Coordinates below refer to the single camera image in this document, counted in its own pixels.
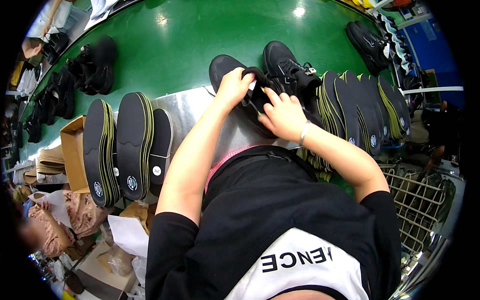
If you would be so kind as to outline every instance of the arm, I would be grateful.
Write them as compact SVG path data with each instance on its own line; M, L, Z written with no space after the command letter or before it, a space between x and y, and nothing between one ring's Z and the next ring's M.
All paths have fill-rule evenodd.
M66 250L67 247L70 246L70 239L67 237L65 234L65 231L63 231L63 228L58 224L58 222L53 218L52 214L50 213L50 207L52 204L48 203L47 201L42 202L42 210L45 213L45 216L50 223L50 225L53 228L53 231L55 234L59 237L59 244L60 247L62 247L63 250Z
M62 0L53 0L53 5L50 9L50 13L48 14L48 19L42 29L42 36L45 36L50 27L52 26L53 17L55 16L55 13L57 12L57 9L59 8L61 2Z
M43 47L42 43L39 43L38 46L34 47L29 38L26 38L22 43L22 51L26 59L29 59L37 55L38 53L40 53L40 51L42 50L42 47Z
M307 123L299 100L285 93L277 96L269 88L265 92L272 105L264 105L266 115L259 116L259 121L276 136L299 143ZM353 186L358 203L372 192L390 191L385 176L373 158L349 142L310 124L303 146L330 163Z
M226 74L215 99L187 134L172 159L156 214L173 212L200 222L202 195L225 118L247 93L254 75L241 79L243 68Z

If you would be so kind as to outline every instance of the white shirt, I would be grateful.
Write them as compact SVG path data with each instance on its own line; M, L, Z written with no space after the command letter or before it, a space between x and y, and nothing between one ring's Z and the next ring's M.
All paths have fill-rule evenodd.
M349 300L368 300L360 263L339 247L298 228L276 239L225 299L265 300L304 285L329 287Z
M45 23L48 20L48 15L50 14L50 10L53 5L53 0L49 0L38 16L36 17L35 21L33 21L32 26L27 32L27 37L39 37L42 38L42 29L45 26ZM70 11L72 10L72 3L68 1L62 1L53 15L52 26L55 28L62 28L67 23L68 16L70 15Z

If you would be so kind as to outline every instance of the hand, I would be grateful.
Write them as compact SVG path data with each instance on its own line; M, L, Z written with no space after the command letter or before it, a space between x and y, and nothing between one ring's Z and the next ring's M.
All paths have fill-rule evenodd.
M49 216L49 215L51 215L51 212L50 212L51 206L52 206L52 204L48 203L48 201L44 201L44 202L42 202L40 207L42 208L44 214Z
M40 51L42 51L42 48L43 48L43 44L40 43L40 45L36 46L35 48L33 48L33 51L32 51L32 57L37 55L38 53L40 53Z
M52 26L52 20L47 20L45 22L45 25L42 28L42 36L47 35L48 31L50 30L50 27Z
M266 88L265 93L272 104L265 103L266 115L258 116L258 120L279 138L299 143L307 118L298 98L295 96L289 97L285 93L278 96L270 88Z
M225 74L218 88L214 102L232 110L247 94L248 86L255 79L255 74L249 73L241 78L243 68L235 68Z

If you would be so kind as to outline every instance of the black shoe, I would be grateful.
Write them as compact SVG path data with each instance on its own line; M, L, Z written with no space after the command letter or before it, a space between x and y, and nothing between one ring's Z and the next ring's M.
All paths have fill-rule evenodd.
M38 122L46 124L48 121L48 111L50 110L50 97L47 95L47 89L43 89L35 98L35 102L38 102Z
M61 91L59 87L59 77L57 72L52 72L48 79L47 92L50 93L52 99L52 113L54 116L63 117L65 115L65 103L61 97Z
M50 35L49 43L58 54L61 54L68 46L68 36L63 32Z
M73 78L68 72L67 64L64 64L60 68L58 74L58 87L60 92L59 102L63 104L63 114L59 117L70 120L73 117L75 101L73 99Z
M103 35L90 46L90 57L96 66L95 73L86 77L85 83L101 95L106 95L114 83L113 62L117 56L117 47L113 39Z
M208 68L208 75L210 76L210 82L212 83L215 93L218 92L223 76L238 67L246 69L245 71L247 72L252 69L247 68L238 60L225 54L218 55L212 60ZM235 106L235 109L249 121L250 125L255 128L262 137L266 139L276 139L277 137L258 120L258 114L265 113L264 104L270 103L270 100L261 89L261 81L264 83L265 76L258 68L255 69L257 83L253 90L249 90L245 98Z
M43 53L45 54L45 56L47 57L47 62L53 66L58 58L59 58L59 55L57 52L55 52L53 46L51 43L46 43L45 45L43 45Z
M91 62L82 63L82 61L87 60L85 57L82 57L82 55L84 55L83 51L78 57L68 59L68 72L73 79L74 88L82 93L93 96L96 95L97 92L93 88L86 85L85 79L87 76L91 76L93 73L95 73L96 67Z
M282 42L271 41L263 52L264 70L279 93L295 95L303 107L307 108L316 99L315 89L322 83L316 71L301 66L292 51Z
M367 65L370 74L376 76L380 71L388 68L390 59L383 53L388 43L385 38L380 38L373 34L358 21L349 22L346 27L346 32L353 47L359 52Z

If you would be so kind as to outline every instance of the white tag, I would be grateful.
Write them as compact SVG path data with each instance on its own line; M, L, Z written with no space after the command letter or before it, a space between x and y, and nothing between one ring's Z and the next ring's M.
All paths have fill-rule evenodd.
M152 171L153 171L153 175L155 176L159 176L160 174L162 174L162 169L160 169L159 166L153 167Z
M256 84L257 84L257 80L254 79L254 80L252 81L252 83L248 85L248 89L251 90L251 91L253 91L253 89L255 88L255 85L256 85Z
M386 58L390 57L390 43L387 43L387 45L384 48L384 55Z

